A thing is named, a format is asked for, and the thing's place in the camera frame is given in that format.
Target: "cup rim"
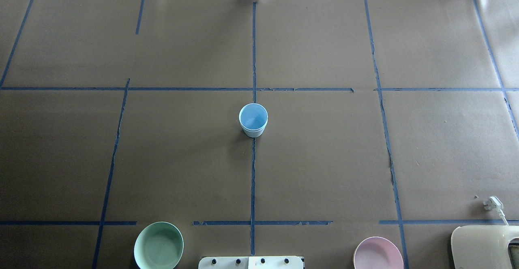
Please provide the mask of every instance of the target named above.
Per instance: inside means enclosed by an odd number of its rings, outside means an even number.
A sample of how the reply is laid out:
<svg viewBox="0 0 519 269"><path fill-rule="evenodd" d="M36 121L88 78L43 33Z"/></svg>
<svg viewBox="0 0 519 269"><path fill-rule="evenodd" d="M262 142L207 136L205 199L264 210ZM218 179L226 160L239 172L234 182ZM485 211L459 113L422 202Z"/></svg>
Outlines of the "cup rim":
<svg viewBox="0 0 519 269"><path fill-rule="evenodd" d="M265 119L265 123L264 123L260 128L257 128L257 129L250 129L250 128L245 127L245 126L243 125L243 123L241 123L241 114L243 113L243 110L244 110L247 106L249 106L249 105L258 105L258 106L260 106L260 107L265 111L265 114L267 114L267 119ZM268 112L267 112L267 109L266 109L263 105L261 105L261 104L258 104L258 103L249 103L249 104L247 104L247 105L245 105L245 106L243 106L243 107L241 108L240 113L239 113L239 115L238 115L238 121L240 122L241 128L246 129L248 132L258 132L258 131L264 129L264 128L267 126L267 122L268 122Z"/></svg>

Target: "blue painter's tape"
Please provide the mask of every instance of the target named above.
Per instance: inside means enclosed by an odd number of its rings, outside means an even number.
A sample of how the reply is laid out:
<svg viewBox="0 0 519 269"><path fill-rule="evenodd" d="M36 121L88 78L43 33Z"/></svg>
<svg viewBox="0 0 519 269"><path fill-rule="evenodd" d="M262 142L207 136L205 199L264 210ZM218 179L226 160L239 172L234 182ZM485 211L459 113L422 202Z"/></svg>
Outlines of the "blue painter's tape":
<svg viewBox="0 0 519 269"><path fill-rule="evenodd" d="M20 29L18 29L18 34L16 35L15 43L13 44L13 48L11 49L11 53L9 54L9 58L7 59L7 64L4 68L4 73L2 75L2 79L0 79L0 89L2 85L4 85L5 77L7 77L7 72L9 71L9 66L11 65L11 60L13 60L13 55L15 55L16 46L18 45L18 41L20 40L20 36L22 35L22 30L27 21L27 16L29 16L29 12L31 11L32 3L34 0L29 1L29 5L27 5L26 14L24 15L24 19L20 25Z"/></svg>
<svg viewBox="0 0 519 269"><path fill-rule="evenodd" d="M256 88L258 91L295 91L294 88Z"/></svg>
<svg viewBox="0 0 519 269"><path fill-rule="evenodd" d="M124 91L125 88L7 87L7 91Z"/></svg>
<svg viewBox="0 0 519 269"><path fill-rule="evenodd" d="M11 91L124 91L126 88L112 87L7 87ZM252 91L252 88L170 88L170 87L133 87L130 91Z"/></svg>
<svg viewBox="0 0 519 269"><path fill-rule="evenodd" d="M256 225L329 225L333 223L331 220L295 220L295 221L276 221L276 220L260 220L256 221Z"/></svg>
<svg viewBox="0 0 519 269"><path fill-rule="evenodd" d="M170 88L170 87L133 87L131 91L252 91L252 88Z"/></svg>
<svg viewBox="0 0 519 269"><path fill-rule="evenodd" d="M252 101L254 103L256 103L256 5L257 2L252 3Z"/></svg>
<svg viewBox="0 0 519 269"><path fill-rule="evenodd" d="M345 91L354 92L352 88L256 88L258 91Z"/></svg>
<svg viewBox="0 0 519 269"><path fill-rule="evenodd" d="M141 18L142 18L143 9L144 9L144 0L141 0L141 9L139 10L139 19L137 20L137 28L135 29L136 35L139 35L139 29L141 28Z"/></svg>
<svg viewBox="0 0 519 269"><path fill-rule="evenodd" d="M256 138L252 138L252 174L251 174L251 256L256 254L255 250L255 214L256 214Z"/></svg>
<svg viewBox="0 0 519 269"><path fill-rule="evenodd" d="M493 69L495 70L495 75L497 75L497 80L499 81L499 85L501 86L501 90L503 92L504 101L506 104L506 108L508 109L508 114L510 115L510 119L512 120L512 125L515 130L515 136L519 140L519 129L517 129L517 121L515 121L514 113L512 112L512 107L510 106L510 101L508 100L508 95L506 94L506 89L504 88L503 80L501 79L501 73L499 73L499 68L495 63L495 57L493 56L492 48L490 46L490 42L488 42L488 36L485 31L485 26L483 25L483 21L481 19L480 8L478 7L478 2L476 0L472 0L474 3L474 7L476 9L476 16L478 17L478 22L480 24L481 32L483 34L483 38L485 38L485 44L488 49L488 54L490 55L490 59L492 61Z"/></svg>
<svg viewBox="0 0 519 269"><path fill-rule="evenodd" d="M248 220L241 221L228 221L228 220L219 220L219 221L193 221L194 226L204 226L204 225L250 225L251 222Z"/></svg>
<svg viewBox="0 0 519 269"><path fill-rule="evenodd" d="M0 221L0 225L99 225L99 221ZM107 221L104 225L137 225L137 221Z"/></svg>
<svg viewBox="0 0 519 269"><path fill-rule="evenodd" d="M508 223L519 224L519 220L507 220ZM502 224L500 219L438 219L438 220L403 220L402 224ZM381 220L378 224L395 225L399 224L396 220Z"/></svg>
<svg viewBox="0 0 519 269"><path fill-rule="evenodd" d="M105 221L104 225L137 225L137 221Z"/></svg>
<svg viewBox="0 0 519 269"><path fill-rule="evenodd" d="M254 225L329 225L331 220L259 220L254 221ZM219 221L193 221L194 226L203 225L250 225L251 221L239 220L219 220Z"/></svg>
<svg viewBox="0 0 519 269"><path fill-rule="evenodd" d="M106 192L104 195L104 202L103 202L103 210L101 211L101 221L99 221L99 230L98 230L98 238L96 242L96 251L94 252L94 258L92 262L92 269L95 269L97 267L97 260L99 256L99 248L101 246L101 237L103 235L103 226L104 221L106 218L106 207L108 206L108 197L110 195L110 187L112 185L112 178L114 175L114 167L115 167L115 154L117 153L117 147L119 146L119 137L121 134L121 122L122 122L122 115L124 114L124 107L126 106L126 97L128 96L128 86L130 85L130 79L126 81L126 87L124 90L124 96L122 98L122 106L121 106L121 113L119 115L119 123L117 124L117 133L115 135L115 144L114 144L114 151L112 153L112 162L110 163L110 172L108 174L108 181L106 182Z"/></svg>
<svg viewBox="0 0 519 269"><path fill-rule="evenodd" d="M296 91L345 91L353 92L352 88L296 88Z"/></svg>
<svg viewBox="0 0 519 269"><path fill-rule="evenodd" d="M420 92L500 92L500 88L382 88L382 91Z"/></svg>
<svg viewBox="0 0 519 269"><path fill-rule="evenodd" d="M0 221L0 225L99 225L99 221Z"/></svg>
<svg viewBox="0 0 519 269"><path fill-rule="evenodd" d="M402 243L402 254L404 257L404 265L409 269L409 261L407 258L407 247L405 244L404 226L402 224L402 212L400 210L400 199L398 196L397 177L395 176L395 167L393 165L393 155L391 153L391 143L389 141L389 132L386 121L386 111L384 110L384 99L382 97L382 86L380 85L380 77L378 74L378 66L375 60L375 43L373 41L373 31L371 30L371 19L369 18L369 7L367 0L364 0L366 9L367 31L369 33L369 42L371 44L371 55L373 57L373 68L375 69L375 78L377 81L378 100L380 103L380 112L382 114L382 123L384 125L384 136L386 138L386 146L389 153L389 162L391 167L391 177L393 179L393 194L395 196L395 205L397 207L397 217L399 221L400 239Z"/></svg>

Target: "green bowl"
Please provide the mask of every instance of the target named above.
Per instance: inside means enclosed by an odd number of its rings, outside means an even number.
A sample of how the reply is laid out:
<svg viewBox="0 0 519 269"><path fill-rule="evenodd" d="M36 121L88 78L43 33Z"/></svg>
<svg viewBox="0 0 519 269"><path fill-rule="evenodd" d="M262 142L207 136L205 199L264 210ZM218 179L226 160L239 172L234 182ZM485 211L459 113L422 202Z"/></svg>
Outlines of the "green bowl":
<svg viewBox="0 0 519 269"><path fill-rule="evenodd" d="M133 255L141 269L172 269L180 261L184 239L180 230L168 222L156 222L141 231Z"/></svg>

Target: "blue paper cup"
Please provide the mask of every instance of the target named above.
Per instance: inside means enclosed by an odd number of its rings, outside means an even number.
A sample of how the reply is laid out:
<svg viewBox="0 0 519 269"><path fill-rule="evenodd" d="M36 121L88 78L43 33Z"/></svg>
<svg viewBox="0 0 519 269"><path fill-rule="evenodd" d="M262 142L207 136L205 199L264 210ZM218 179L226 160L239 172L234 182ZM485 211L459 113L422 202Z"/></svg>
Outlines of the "blue paper cup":
<svg viewBox="0 0 519 269"><path fill-rule="evenodd" d="M238 119L245 134L255 138L260 136L265 130L268 114L265 107L260 104L250 103L241 108Z"/></svg>

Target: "white plug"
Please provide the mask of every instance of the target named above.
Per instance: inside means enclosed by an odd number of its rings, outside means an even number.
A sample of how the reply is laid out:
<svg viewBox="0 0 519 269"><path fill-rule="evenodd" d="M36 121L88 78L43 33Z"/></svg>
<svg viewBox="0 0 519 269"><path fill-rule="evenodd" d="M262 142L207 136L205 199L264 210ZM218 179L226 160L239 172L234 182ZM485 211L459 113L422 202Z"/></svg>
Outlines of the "white plug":
<svg viewBox="0 0 519 269"><path fill-rule="evenodd" d="M486 210L492 210L492 209L497 210L497 214L499 215L501 220L503 220L505 225L508 225L508 221L504 217L503 204L499 200L499 198L497 198L495 196L490 196L490 197L488 197L487 201L483 201L483 205L485 206Z"/></svg>

